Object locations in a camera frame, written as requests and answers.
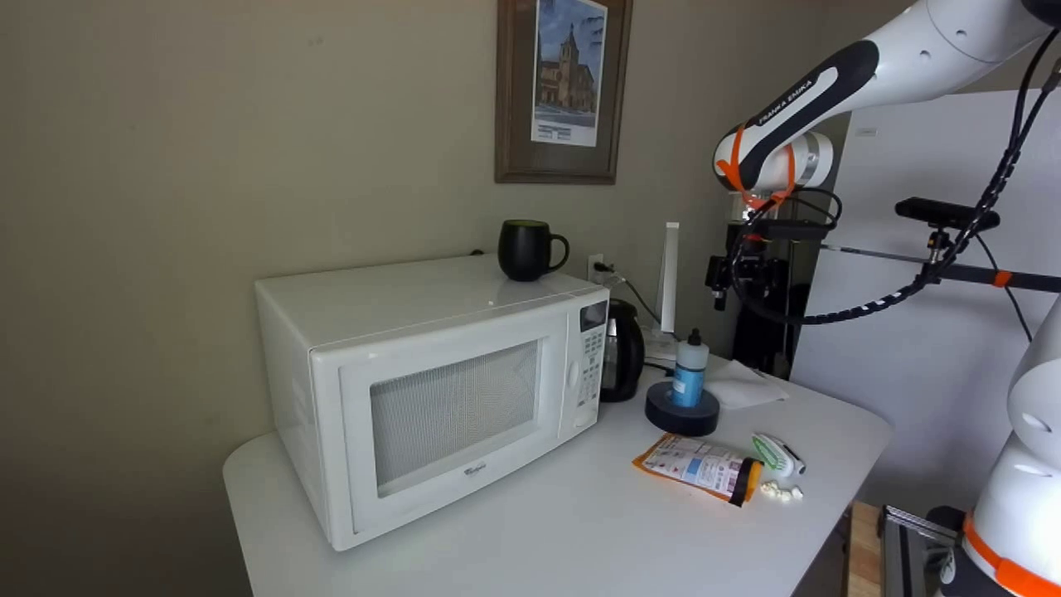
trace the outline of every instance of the poster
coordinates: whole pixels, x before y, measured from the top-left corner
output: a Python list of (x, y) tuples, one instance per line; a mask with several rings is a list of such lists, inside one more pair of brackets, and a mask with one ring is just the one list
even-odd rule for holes
[(531, 142), (597, 145), (608, 8), (537, 0)]

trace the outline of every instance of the mug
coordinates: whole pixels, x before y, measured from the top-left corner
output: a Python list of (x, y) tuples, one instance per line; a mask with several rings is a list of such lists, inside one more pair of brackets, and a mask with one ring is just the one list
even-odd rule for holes
[[(553, 262), (552, 249), (553, 243), (563, 244), (561, 262)], [(561, 268), (571, 254), (571, 244), (563, 234), (553, 234), (548, 221), (537, 220), (503, 220), (502, 237), (498, 237), (498, 262), (507, 278), (513, 283), (533, 283), (553, 268)]]

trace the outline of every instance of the electric kettle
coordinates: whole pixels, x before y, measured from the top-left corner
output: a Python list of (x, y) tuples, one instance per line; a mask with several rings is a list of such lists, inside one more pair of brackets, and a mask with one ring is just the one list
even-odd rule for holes
[(643, 367), (643, 335), (636, 326), (636, 309), (632, 303), (612, 303), (608, 346), (604, 346), (604, 378), (600, 402), (626, 402), (636, 394), (636, 378)]

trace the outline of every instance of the white robot part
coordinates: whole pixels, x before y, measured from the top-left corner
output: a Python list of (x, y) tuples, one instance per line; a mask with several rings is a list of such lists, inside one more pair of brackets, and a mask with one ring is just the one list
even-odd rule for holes
[(818, 187), (834, 169), (834, 145), (807, 138), (807, 128), (850, 109), (963, 90), (1048, 31), (1020, 0), (919, 0), (722, 137), (716, 176), (729, 189), (769, 194), (794, 187), (795, 155), (795, 183)]
[(1008, 419), (1022, 445), (1061, 471), (1061, 303), (1054, 303), (1020, 366), (1008, 392)]
[(966, 526), (966, 554), (1004, 589), (1061, 589), (1061, 471), (1008, 438)]

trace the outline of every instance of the picture frame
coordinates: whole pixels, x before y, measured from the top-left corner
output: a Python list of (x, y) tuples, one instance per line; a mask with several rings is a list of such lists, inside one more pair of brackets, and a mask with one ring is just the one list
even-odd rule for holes
[(618, 183), (632, 9), (498, 0), (496, 183)]

